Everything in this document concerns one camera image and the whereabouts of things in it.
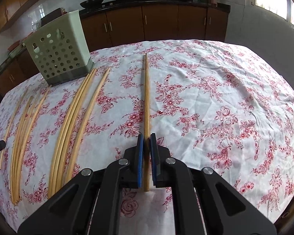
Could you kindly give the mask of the light bamboo chopstick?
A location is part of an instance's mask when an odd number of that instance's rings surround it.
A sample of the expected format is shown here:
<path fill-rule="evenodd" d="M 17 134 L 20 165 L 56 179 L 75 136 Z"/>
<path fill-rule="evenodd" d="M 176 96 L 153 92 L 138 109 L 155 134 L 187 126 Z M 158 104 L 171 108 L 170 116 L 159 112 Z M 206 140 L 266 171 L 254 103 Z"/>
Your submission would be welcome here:
<path fill-rule="evenodd" d="M 14 121 L 14 118 L 15 118 L 15 116 L 16 116 L 16 113 L 17 113 L 17 111 L 18 111 L 18 109 L 19 109 L 19 107 L 20 107 L 20 105 L 21 105 L 21 103 L 22 103 L 22 101 L 23 101 L 23 99 L 24 99 L 24 97 L 25 97 L 25 95 L 26 95 L 26 92 L 27 92 L 27 90 L 25 90 L 24 93 L 23 93 L 23 95 L 19 98 L 19 100 L 18 100 L 18 102 L 17 102 L 17 105 L 16 105 L 16 107 L 15 107 L 15 109 L 14 109 L 14 112 L 13 112 L 13 114 L 11 115 L 11 118 L 10 118 L 10 120 L 9 120 L 9 123 L 8 123 L 8 126 L 7 126 L 7 130 L 6 130 L 6 134 L 5 134 L 5 136 L 4 136 L 4 141 L 5 141 L 6 143 L 7 143 L 7 138 L 8 138 L 9 132 L 10 132 L 11 125 L 12 125 L 12 123 L 13 123 L 13 121 Z M 6 147 L 4 147 L 4 149 L 1 151 L 1 154 L 0 154 L 0 170 L 2 169 L 2 163 L 3 163 L 3 160 L 4 160 L 4 152 L 5 152 L 5 148 L 6 148 Z"/>
<path fill-rule="evenodd" d="M 60 162 L 61 152 L 63 150 L 64 140 L 67 134 L 68 126 L 72 120 L 73 113 L 75 111 L 76 105 L 78 103 L 79 98 L 81 97 L 82 93 L 84 92 L 85 87 L 87 86 L 89 80 L 92 78 L 93 74 L 95 73 L 96 69 L 92 69 L 91 72 L 86 76 L 84 81 L 82 82 L 81 86 L 78 88 L 71 104 L 69 106 L 69 110 L 65 116 L 64 122 L 61 126 L 59 136 L 56 141 L 56 145 L 54 148 L 54 155 L 52 157 L 51 168 L 50 168 L 50 176 L 49 176 L 49 185 L 48 185 L 48 198 L 50 198 L 54 193 L 52 192 L 54 188 L 54 181 L 56 179 L 54 177 L 58 174 L 58 165 Z"/>
<path fill-rule="evenodd" d="M 81 97 L 79 98 L 78 103 L 77 103 L 76 108 L 75 108 L 75 111 L 74 111 L 73 116 L 72 116 L 72 120 L 71 120 L 71 122 L 70 122 L 70 124 L 68 126 L 67 134 L 66 134 L 66 137 L 65 137 L 65 140 L 64 140 L 63 150 L 61 152 L 60 162 L 59 162 L 59 165 L 58 165 L 58 174 L 57 174 L 56 177 L 54 177 L 56 179 L 56 181 L 54 181 L 54 183 L 53 183 L 54 188 L 52 190 L 52 192 L 54 194 L 56 192 L 56 189 L 60 186 L 60 183 L 61 183 L 61 178 L 62 178 L 62 175 L 63 175 L 63 168 L 64 168 L 65 163 L 66 163 L 65 157 L 66 157 L 66 153 L 67 153 L 67 150 L 68 150 L 68 143 L 70 141 L 70 135 L 72 133 L 72 128 L 75 125 L 75 120 L 76 120 L 76 117 L 77 117 L 77 115 L 79 113 L 80 106 L 84 101 L 85 94 L 88 91 L 90 81 L 92 81 L 94 75 L 95 75 L 95 73 L 93 74 L 92 78 L 89 80 L 87 86 L 84 89 L 84 92 L 82 93 Z"/>
<path fill-rule="evenodd" d="M 104 85 L 104 82 L 105 82 L 109 72 L 110 72 L 110 67 L 108 67 L 107 70 L 105 71 L 104 76 L 102 77 L 100 83 L 98 84 L 98 86 L 97 86 L 97 88 L 96 88 L 96 90 L 95 90 L 95 92 L 94 92 L 94 94 L 92 96 L 92 99 L 91 99 L 89 105 L 87 106 L 87 110 L 86 110 L 86 112 L 84 114 L 83 120 L 82 120 L 81 125 L 80 125 L 80 129 L 79 129 L 79 131 L 77 133 L 77 136 L 76 136 L 74 147 L 73 147 L 72 152 L 71 152 L 69 165 L 67 167 L 66 176 L 65 176 L 65 179 L 62 181 L 63 185 L 68 183 L 72 178 L 72 174 L 73 174 L 73 171 L 74 171 L 74 166 L 75 166 L 75 163 L 76 163 L 76 159 L 77 159 L 78 152 L 79 152 L 79 149 L 80 149 L 81 141 L 82 141 L 82 138 L 83 138 L 85 126 L 86 126 L 86 124 L 87 124 L 87 122 L 89 120 L 90 114 L 91 114 L 91 112 L 93 110 L 93 107 L 94 107 L 94 105 L 96 103 L 99 92 L 100 92 L 102 86 Z"/>
<path fill-rule="evenodd" d="M 10 191 L 11 191 L 11 202 L 13 204 L 15 204 L 14 185 L 15 185 L 15 175 L 16 175 L 17 160 L 18 160 L 19 142 L 22 135 L 24 121 L 26 120 L 26 114 L 32 103 L 32 100 L 33 100 L 33 96 L 30 96 L 26 103 L 25 108 L 23 109 L 23 113 L 20 117 L 20 120 L 17 126 L 16 137 L 15 137 L 14 145 L 13 145 L 13 155 L 11 160 L 11 171 L 10 171 Z"/>
<path fill-rule="evenodd" d="M 36 117 L 37 117 L 37 115 L 39 113 L 39 110 L 41 109 L 41 106 L 42 106 L 44 100 L 46 99 L 46 96 L 48 95 L 51 87 L 52 87 L 52 85 L 49 85 L 48 88 L 46 89 L 46 92 L 44 93 L 44 95 L 40 99 L 38 105 L 36 106 L 34 111 L 31 113 L 30 121 L 28 123 L 28 126 L 26 127 L 26 132 L 25 132 L 25 135 L 24 135 L 24 140 L 23 140 L 23 144 L 21 146 L 21 152 L 19 154 L 19 159 L 17 161 L 17 168 L 16 168 L 16 180 L 15 180 L 15 190 L 14 190 L 14 193 L 15 193 L 15 205 L 18 204 L 19 199 L 20 199 L 19 191 L 20 191 L 21 170 L 22 170 L 23 158 L 24 158 L 28 138 L 30 136 L 31 130 L 33 128 L 33 124 L 34 124 L 34 122 L 36 120 Z"/>
<path fill-rule="evenodd" d="M 17 133 L 17 141 L 16 141 L 16 152 L 15 152 L 15 157 L 13 161 L 13 169 L 12 169 L 12 187 L 11 187 L 11 192 L 13 193 L 12 196 L 12 203 L 13 205 L 16 205 L 16 173 L 17 173 L 17 168 L 18 168 L 18 163 L 19 163 L 19 156 L 21 154 L 21 149 L 24 141 L 24 136 L 27 130 L 27 125 L 31 119 L 33 109 L 35 108 L 36 102 L 39 99 L 39 94 L 34 98 L 33 96 L 30 96 L 25 109 L 23 111 L 23 114 L 21 116 L 21 121 L 19 123 L 18 127 L 18 133 Z"/>

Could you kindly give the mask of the dark wooden chopstick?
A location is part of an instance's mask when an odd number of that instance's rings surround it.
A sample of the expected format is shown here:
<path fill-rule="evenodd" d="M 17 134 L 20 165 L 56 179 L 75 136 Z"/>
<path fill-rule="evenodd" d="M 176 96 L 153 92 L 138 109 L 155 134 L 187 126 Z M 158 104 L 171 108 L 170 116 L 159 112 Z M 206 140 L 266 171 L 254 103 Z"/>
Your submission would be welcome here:
<path fill-rule="evenodd" d="M 144 81 L 144 181 L 143 190 L 148 192 L 150 189 L 150 79 L 148 54 L 145 54 L 145 81 Z"/>

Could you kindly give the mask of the brown lower kitchen cabinets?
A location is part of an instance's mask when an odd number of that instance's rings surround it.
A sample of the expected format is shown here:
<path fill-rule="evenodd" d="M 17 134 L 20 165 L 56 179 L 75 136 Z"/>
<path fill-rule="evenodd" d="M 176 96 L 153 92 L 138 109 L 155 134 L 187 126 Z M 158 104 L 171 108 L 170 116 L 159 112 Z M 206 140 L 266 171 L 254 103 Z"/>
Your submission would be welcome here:
<path fill-rule="evenodd" d="M 89 52 L 141 41 L 224 41 L 230 6 L 185 0 L 133 0 L 79 11 Z M 0 95 L 40 73 L 25 44 L 0 70 Z"/>

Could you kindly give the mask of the floral white tablecloth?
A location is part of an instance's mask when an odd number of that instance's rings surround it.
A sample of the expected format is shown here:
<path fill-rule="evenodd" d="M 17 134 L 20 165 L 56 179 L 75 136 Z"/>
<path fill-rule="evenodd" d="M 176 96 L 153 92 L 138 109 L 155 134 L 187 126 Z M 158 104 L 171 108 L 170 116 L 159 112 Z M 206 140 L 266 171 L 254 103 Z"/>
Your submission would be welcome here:
<path fill-rule="evenodd" d="M 74 173 L 121 159 L 143 132 L 144 58 L 150 67 L 150 123 L 159 145 L 194 169 L 211 167 L 275 222 L 294 195 L 294 90 L 243 46 L 216 41 L 144 41 L 95 51 L 97 71 L 70 138 L 74 145 L 92 94 L 110 67 L 85 126 Z M 17 126 L 30 96 L 48 85 L 37 74 L 0 104 L 4 139 L 19 98 L 26 95 L 7 138 L 0 170 L 0 212 L 17 229 L 46 200 L 57 137 L 82 79 L 52 87 L 28 138 L 20 199 L 11 202 L 10 171 Z"/>

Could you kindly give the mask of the green perforated utensil holder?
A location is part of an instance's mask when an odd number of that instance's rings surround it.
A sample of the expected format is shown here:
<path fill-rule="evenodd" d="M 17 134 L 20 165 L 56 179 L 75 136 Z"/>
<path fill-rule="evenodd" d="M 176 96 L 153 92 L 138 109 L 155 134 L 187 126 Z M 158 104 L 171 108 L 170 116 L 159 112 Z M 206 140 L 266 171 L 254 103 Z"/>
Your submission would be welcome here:
<path fill-rule="evenodd" d="M 78 10 L 42 26 L 24 44 L 48 85 L 81 78 L 93 68 Z"/>

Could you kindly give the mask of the black wok left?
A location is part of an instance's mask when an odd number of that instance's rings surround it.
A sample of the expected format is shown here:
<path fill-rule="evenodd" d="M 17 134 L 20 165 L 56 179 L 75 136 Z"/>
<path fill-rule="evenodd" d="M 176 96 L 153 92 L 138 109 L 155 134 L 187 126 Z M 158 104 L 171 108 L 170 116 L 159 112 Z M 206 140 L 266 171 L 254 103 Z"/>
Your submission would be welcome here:
<path fill-rule="evenodd" d="M 85 0 L 80 3 L 80 6 L 84 9 L 92 9 L 95 7 L 99 7 L 104 0 Z"/>

